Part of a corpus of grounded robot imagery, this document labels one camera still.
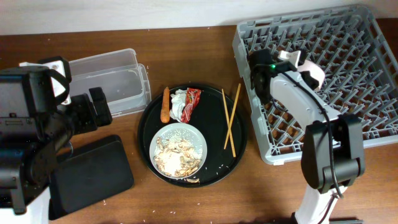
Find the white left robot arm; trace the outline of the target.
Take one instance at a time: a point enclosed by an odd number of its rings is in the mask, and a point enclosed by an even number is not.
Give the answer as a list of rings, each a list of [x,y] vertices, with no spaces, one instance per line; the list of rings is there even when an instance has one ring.
[[[48,223],[58,151],[113,120],[102,88],[71,82],[61,56],[1,70],[1,223]]]

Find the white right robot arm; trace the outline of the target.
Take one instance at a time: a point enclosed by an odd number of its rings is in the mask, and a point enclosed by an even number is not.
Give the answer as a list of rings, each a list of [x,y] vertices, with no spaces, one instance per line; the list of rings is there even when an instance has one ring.
[[[354,114],[341,114],[318,95],[323,69],[303,51],[269,49],[248,56],[251,89],[264,104],[278,101],[304,131],[301,168],[307,181],[292,223],[330,223],[343,192],[365,171],[363,131]]]

